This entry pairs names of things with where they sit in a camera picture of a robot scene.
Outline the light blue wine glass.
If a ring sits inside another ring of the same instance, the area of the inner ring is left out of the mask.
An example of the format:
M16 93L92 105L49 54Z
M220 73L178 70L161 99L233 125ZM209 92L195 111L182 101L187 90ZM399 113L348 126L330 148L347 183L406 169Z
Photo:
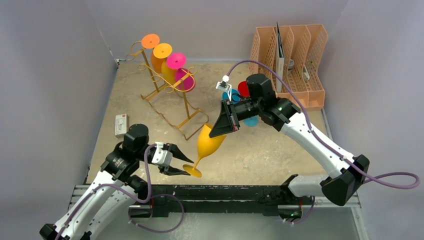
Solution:
M258 117L253 116L243 120L243 123L248 127L256 127L259 123Z

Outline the red wine glass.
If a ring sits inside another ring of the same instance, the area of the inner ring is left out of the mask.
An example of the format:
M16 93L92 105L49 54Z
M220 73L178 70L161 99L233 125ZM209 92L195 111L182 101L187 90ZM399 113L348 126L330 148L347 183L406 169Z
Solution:
M246 81L241 81L237 86L237 91L242 97L250 97L248 85Z

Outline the magenta wine glass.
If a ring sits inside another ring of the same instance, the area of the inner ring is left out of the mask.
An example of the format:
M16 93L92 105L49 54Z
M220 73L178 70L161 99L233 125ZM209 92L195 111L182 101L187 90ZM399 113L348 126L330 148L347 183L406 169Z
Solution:
M195 79L193 74L187 68L184 68L187 59L181 52L172 53L166 60L166 66L171 71L168 82L172 85L177 84L178 90L191 92L195 88Z

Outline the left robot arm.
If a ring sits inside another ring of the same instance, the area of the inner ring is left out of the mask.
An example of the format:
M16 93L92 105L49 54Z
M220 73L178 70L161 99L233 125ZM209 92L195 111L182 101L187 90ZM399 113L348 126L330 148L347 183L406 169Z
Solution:
M88 189L56 223L46 223L39 231L40 236L44 240L97 239L130 205L150 202L150 164L167 176L187 174L171 166L173 158L192 162L176 144L150 144L146 125L131 125L123 140L106 156Z

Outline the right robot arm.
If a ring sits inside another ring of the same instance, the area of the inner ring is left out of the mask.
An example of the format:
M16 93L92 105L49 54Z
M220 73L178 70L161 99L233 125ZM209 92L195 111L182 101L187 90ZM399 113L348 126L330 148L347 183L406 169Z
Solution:
M272 81L263 73L250 75L246 83L249 97L236 103L230 100L220 102L220 116L209 137L236 132L240 121L259 116L265 124L297 142L326 171L324 175L292 175L280 191L282 200L292 204L300 197L319 196L344 206L365 182L359 171L368 171L369 159L363 154L353 155L320 130L315 130L296 104L276 96Z

